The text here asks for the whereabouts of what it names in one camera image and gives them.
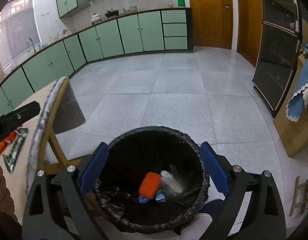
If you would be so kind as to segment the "person's left hand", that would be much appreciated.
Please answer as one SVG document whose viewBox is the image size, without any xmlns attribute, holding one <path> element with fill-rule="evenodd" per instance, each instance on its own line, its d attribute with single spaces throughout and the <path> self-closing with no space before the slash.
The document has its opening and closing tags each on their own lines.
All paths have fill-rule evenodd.
<svg viewBox="0 0 308 240">
<path fill-rule="evenodd" d="M 10 191 L 6 186 L 6 180 L 3 175 L 3 170 L 0 166 L 0 211 L 9 216 L 14 214 L 14 201 Z"/>
</svg>

